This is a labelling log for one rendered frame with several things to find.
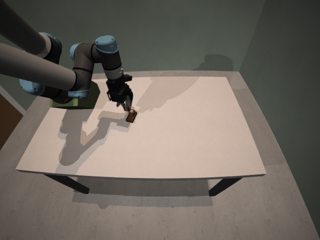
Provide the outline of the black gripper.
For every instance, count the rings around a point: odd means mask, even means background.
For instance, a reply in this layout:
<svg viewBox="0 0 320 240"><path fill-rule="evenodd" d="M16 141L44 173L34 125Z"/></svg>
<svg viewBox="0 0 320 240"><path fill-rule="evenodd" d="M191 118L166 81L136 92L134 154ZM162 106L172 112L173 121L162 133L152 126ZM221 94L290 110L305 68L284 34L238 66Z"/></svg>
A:
<svg viewBox="0 0 320 240"><path fill-rule="evenodd" d="M123 107L125 105L125 109L127 109L127 107L131 109L133 102L133 92L127 83L122 82L123 78L124 74L122 74L121 77L114 80L107 78L107 95L110 101L112 100L112 102L117 102L116 107L120 105Z"/></svg>

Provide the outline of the brown wooden cube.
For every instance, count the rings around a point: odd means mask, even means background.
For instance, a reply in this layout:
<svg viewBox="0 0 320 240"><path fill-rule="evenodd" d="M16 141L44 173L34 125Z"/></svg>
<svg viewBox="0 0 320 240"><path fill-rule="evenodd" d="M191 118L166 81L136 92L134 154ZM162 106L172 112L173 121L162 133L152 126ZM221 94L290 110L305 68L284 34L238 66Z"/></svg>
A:
<svg viewBox="0 0 320 240"><path fill-rule="evenodd" d="M130 109L130 111L128 112L130 116L133 116L135 115L135 109Z"/></svg>
<svg viewBox="0 0 320 240"><path fill-rule="evenodd" d="M123 109L124 109L124 111L127 111L127 112L130 111L129 107L125 108L125 104L124 104L124 106L123 106Z"/></svg>

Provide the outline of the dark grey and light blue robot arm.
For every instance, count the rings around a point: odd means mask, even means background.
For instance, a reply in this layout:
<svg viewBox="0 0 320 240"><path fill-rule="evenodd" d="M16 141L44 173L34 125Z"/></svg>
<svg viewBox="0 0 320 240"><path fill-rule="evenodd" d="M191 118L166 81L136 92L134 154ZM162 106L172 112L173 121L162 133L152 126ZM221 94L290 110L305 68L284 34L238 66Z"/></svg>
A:
<svg viewBox="0 0 320 240"><path fill-rule="evenodd" d="M51 34L37 32L5 0L0 0L0 35L23 49L0 41L0 74L18 78L26 93L58 104L88 98L95 63L102 64L110 80L124 73L111 35L98 37L94 43L74 44L70 48L72 70L59 65L62 43Z"/></svg>

